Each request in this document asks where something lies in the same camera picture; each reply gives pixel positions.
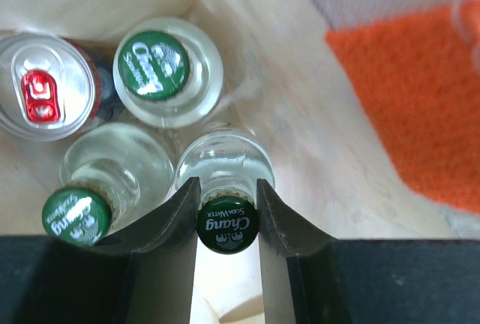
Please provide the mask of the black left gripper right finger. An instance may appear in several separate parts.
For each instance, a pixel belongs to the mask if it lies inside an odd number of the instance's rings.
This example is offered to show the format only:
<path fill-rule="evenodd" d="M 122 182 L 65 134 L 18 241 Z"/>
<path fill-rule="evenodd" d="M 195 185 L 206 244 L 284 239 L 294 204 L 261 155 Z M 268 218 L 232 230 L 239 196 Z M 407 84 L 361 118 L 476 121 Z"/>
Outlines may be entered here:
<path fill-rule="evenodd" d="M 267 323 L 477 323 L 479 242 L 337 239 L 256 184 Z"/>

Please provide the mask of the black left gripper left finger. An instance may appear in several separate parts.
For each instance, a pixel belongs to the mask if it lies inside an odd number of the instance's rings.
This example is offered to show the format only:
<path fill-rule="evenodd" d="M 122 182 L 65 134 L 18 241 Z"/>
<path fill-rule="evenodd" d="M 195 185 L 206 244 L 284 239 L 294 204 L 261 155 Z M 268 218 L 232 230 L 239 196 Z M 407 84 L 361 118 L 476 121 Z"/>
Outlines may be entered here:
<path fill-rule="evenodd" d="M 188 323 L 200 182 L 92 247 L 1 237 L 3 323 Z"/>

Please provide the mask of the beige canvas tote bag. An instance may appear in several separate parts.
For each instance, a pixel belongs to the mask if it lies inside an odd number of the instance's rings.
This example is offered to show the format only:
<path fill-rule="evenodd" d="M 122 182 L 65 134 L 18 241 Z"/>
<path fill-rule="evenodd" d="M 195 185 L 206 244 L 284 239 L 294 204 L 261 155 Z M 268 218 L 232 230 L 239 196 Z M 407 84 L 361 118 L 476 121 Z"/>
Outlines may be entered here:
<path fill-rule="evenodd" d="M 336 239 L 475 240 L 457 230 L 463 214 L 414 194 L 396 175 L 323 40 L 327 1 L 1 0 L 1 27 L 108 47 L 148 17 L 186 14 L 220 49 L 227 100 L 266 145 L 291 209 Z M 67 146 L 1 134 L 1 238 L 42 236 L 41 200 Z M 196 244 L 187 323 L 233 320 L 266 323 L 260 243 L 229 259 Z"/>

